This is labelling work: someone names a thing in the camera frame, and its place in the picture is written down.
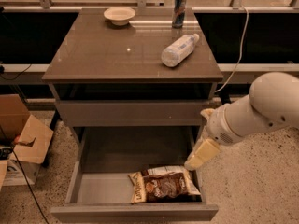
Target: speckled floor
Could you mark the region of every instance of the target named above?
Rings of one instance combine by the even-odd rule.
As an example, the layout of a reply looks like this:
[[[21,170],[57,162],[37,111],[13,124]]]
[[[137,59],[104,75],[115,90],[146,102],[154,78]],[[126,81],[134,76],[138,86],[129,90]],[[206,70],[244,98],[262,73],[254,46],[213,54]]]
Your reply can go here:
[[[33,112],[50,123],[52,112]],[[49,223],[50,213],[63,205],[78,147],[58,121],[49,150],[50,165],[42,167],[33,191]],[[299,131],[294,128],[259,133],[232,147],[201,168],[208,203],[219,206],[203,224],[299,223]],[[0,223],[44,223],[28,187],[2,187]]]

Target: cardboard box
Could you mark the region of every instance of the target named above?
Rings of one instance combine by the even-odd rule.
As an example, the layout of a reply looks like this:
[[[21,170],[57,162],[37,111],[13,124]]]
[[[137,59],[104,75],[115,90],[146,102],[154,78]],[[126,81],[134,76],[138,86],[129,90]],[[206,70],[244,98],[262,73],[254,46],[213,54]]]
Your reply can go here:
[[[32,143],[31,146],[16,145],[14,152],[29,183],[34,184],[40,164],[48,152],[53,130],[29,113],[19,95],[0,95],[0,144],[1,140],[13,140],[17,135],[20,136],[19,142]],[[0,162],[0,188],[1,183],[4,186],[26,184],[14,154],[10,154],[7,163]]]

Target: white bottle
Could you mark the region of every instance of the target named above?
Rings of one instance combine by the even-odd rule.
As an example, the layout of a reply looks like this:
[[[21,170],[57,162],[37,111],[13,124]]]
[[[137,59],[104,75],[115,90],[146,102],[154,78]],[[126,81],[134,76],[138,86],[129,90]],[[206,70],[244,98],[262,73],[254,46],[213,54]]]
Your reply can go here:
[[[194,51],[198,40],[198,34],[182,36],[163,50],[161,56],[162,62],[168,67],[175,67]]]

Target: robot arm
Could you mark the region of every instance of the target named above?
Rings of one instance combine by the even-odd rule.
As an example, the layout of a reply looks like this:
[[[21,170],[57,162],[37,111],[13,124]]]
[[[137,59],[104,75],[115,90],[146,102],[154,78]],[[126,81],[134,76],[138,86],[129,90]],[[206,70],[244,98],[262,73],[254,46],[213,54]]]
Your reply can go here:
[[[253,133],[299,128],[299,79],[285,73],[267,73],[251,85],[249,95],[205,115],[207,137],[201,137],[185,162],[194,170],[219,152]]]

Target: cabinet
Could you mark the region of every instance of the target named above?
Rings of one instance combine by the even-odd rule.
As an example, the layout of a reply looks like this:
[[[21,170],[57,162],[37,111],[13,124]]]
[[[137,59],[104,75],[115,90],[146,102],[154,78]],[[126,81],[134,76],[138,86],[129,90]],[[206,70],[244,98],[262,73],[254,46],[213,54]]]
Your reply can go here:
[[[172,9],[144,8],[116,27],[104,9],[82,9],[43,80],[56,98],[80,152],[65,205],[51,212],[62,222],[210,220],[217,206],[200,198],[131,205],[128,174],[183,164],[222,74],[191,9],[183,29],[172,29]],[[175,68],[161,62],[182,35],[200,41]]]

